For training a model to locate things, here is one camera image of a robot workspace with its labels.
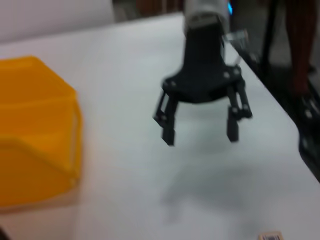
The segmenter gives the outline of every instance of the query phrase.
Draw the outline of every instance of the white wall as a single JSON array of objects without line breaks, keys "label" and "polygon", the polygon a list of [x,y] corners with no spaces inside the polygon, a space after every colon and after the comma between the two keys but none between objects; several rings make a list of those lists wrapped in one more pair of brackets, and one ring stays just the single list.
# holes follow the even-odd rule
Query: white wall
[{"label": "white wall", "polygon": [[112,0],[0,0],[0,42],[114,22]]}]

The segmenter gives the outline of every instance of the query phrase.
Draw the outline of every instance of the person's leg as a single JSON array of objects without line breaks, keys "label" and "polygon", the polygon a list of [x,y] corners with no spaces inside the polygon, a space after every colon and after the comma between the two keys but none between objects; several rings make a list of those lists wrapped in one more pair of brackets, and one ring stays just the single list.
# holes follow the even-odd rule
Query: person's leg
[{"label": "person's leg", "polygon": [[317,27],[316,0],[285,0],[286,27],[293,68],[293,93],[309,93],[308,71]]}]

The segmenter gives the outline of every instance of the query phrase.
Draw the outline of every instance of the yellow container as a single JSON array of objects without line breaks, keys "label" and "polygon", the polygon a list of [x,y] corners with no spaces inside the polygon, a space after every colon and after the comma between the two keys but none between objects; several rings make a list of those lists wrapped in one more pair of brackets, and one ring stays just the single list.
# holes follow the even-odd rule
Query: yellow container
[{"label": "yellow container", "polygon": [[0,207],[70,190],[81,144],[75,90],[35,57],[0,60]]}]

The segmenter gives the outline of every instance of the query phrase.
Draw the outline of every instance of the table surface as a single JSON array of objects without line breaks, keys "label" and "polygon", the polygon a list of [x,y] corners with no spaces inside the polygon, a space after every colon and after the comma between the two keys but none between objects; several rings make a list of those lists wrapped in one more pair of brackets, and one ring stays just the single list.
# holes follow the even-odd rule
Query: table surface
[{"label": "table surface", "polygon": [[[171,15],[0,45],[0,58],[35,55],[78,92],[84,115],[81,185],[0,215],[13,240],[285,240],[320,236],[320,185],[299,134],[245,63],[254,118],[226,136],[227,99],[180,104],[176,147],[152,119],[161,81],[184,52]],[[237,54],[230,46],[227,59]]]}]

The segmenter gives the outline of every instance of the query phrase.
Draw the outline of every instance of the blue light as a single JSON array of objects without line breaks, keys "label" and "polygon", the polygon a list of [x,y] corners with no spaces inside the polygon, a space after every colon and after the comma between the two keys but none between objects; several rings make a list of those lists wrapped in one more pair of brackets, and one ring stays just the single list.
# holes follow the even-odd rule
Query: blue light
[{"label": "blue light", "polygon": [[232,15],[232,13],[234,12],[234,10],[232,9],[232,6],[231,6],[230,2],[228,2],[228,9],[229,9],[230,15]]}]

